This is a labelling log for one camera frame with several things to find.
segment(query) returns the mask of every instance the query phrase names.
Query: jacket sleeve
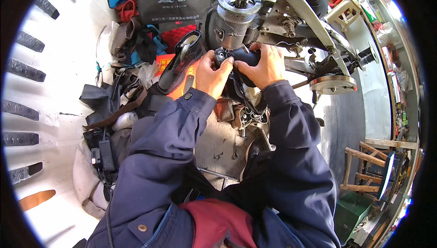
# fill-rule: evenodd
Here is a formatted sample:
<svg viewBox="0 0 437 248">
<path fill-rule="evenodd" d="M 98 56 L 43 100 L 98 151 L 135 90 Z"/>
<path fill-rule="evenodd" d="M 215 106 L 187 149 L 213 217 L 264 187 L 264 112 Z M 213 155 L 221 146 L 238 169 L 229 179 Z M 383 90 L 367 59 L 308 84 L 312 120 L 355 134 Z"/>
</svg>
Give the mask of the jacket sleeve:
<svg viewBox="0 0 437 248">
<path fill-rule="evenodd" d="M 193 148 L 216 103 L 208 94 L 190 88 L 160 109 L 119 169 L 111 202 L 111 226 L 169 208 L 170 195 L 181 185 L 182 169 L 193 160 Z"/>
<path fill-rule="evenodd" d="M 263 96 L 271 110 L 270 143 L 276 145 L 266 182 L 269 207 L 303 243 L 339 247 L 333 222 L 336 187 L 317 148 L 320 126 L 312 107 L 288 81 L 271 84 Z"/>
</svg>

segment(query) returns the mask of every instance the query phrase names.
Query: navy blue jacket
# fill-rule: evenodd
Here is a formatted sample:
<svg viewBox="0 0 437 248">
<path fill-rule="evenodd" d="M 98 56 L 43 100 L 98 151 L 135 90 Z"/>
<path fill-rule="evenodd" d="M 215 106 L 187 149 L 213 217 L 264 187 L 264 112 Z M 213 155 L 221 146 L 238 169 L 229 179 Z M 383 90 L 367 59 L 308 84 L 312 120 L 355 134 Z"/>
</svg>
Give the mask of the navy blue jacket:
<svg viewBox="0 0 437 248">
<path fill-rule="evenodd" d="M 155 115 L 121 165 L 110 209 L 115 248 L 193 244 L 192 218 L 172 203 L 170 194 L 180 186 L 183 166 L 194 158 L 192 149 L 217 101 L 193 88 L 188 93 L 191 98 L 169 102 Z M 256 245 L 339 247 L 333 222 L 336 187 L 316 147 L 320 127 L 313 109 L 288 81 L 266 87 L 263 97 L 271 110 L 270 143 L 276 152 L 267 171 L 269 207 L 253 224 Z M 87 247 L 109 247 L 106 216 Z"/>
</svg>

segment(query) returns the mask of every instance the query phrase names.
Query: jacket button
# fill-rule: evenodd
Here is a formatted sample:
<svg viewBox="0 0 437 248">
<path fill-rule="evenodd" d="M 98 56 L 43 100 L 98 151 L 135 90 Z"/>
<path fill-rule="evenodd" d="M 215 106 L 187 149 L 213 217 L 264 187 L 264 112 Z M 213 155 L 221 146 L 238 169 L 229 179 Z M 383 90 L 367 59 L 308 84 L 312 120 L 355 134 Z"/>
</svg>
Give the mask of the jacket button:
<svg viewBox="0 0 437 248">
<path fill-rule="evenodd" d="M 140 230 L 141 232 L 146 232 L 147 231 L 147 226 L 145 226 L 144 224 L 140 224 L 138 226 L 138 230 Z"/>
</svg>

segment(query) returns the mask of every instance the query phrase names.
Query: shoe sole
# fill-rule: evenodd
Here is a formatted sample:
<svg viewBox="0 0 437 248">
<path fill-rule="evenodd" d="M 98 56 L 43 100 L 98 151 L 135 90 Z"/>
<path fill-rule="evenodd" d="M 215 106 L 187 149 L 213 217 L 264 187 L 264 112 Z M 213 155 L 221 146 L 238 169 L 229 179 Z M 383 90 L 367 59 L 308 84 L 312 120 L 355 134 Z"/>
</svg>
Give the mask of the shoe sole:
<svg viewBox="0 0 437 248">
<path fill-rule="evenodd" d="M 246 166 L 247 166 L 247 160 L 249 159 L 249 148 L 250 148 L 250 146 L 252 146 L 252 144 L 253 144 L 254 141 L 255 141 L 255 140 L 253 140 L 252 142 L 250 142 L 249 146 L 248 146 L 247 149 L 246 149 L 246 156 L 245 156 L 245 157 L 246 157 L 246 164 L 244 165 L 243 170 L 240 172 L 240 177 L 239 177 L 240 182 L 243 181 L 243 173 L 244 173 L 244 170 L 246 169 Z"/>
</svg>

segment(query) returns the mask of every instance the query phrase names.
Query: hand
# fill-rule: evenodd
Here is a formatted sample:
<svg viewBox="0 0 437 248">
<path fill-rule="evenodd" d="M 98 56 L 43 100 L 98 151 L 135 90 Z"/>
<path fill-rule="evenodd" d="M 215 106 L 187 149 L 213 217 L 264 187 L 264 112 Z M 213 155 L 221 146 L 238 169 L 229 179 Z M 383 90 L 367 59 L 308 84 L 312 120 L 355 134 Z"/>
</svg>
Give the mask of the hand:
<svg viewBox="0 0 437 248">
<path fill-rule="evenodd" d="M 214 50 L 208 51 L 200 58 L 196 70 L 196 89 L 205 92 L 214 99 L 219 99 L 225 87 L 231 70 L 233 69 L 234 58 L 229 57 L 223 61 L 218 70 L 213 70 Z"/>
<path fill-rule="evenodd" d="M 282 54 L 270 45 L 252 43 L 250 50 L 261 49 L 261 59 L 258 65 L 249 66 L 246 62 L 235 61 L 239 72 L 247 76 L 256 87 L 263 90 L 268 85 L 285 80 L 285 65 Z"/>
</svg>

